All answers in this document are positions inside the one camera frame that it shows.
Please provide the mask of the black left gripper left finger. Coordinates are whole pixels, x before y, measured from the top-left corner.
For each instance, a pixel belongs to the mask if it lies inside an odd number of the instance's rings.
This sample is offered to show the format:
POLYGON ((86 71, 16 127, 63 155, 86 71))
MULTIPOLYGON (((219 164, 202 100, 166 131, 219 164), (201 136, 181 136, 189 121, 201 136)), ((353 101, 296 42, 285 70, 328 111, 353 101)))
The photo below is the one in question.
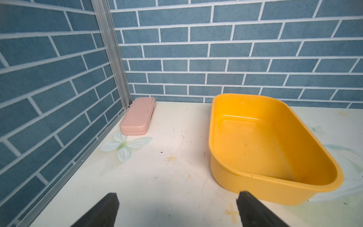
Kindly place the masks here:
POLYGON ((114 227, 119 200, 116 193, 108 193, 71 227, 114 227))

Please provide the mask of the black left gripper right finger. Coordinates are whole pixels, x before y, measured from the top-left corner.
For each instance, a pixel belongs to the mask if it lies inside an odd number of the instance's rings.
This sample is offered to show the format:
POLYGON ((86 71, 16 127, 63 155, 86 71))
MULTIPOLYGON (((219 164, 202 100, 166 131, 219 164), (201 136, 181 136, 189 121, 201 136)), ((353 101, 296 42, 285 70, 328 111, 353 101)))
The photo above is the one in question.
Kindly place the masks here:
POLYGON ((243 227, 288 227, 248 191, 240 192, 236 204, 243 227))

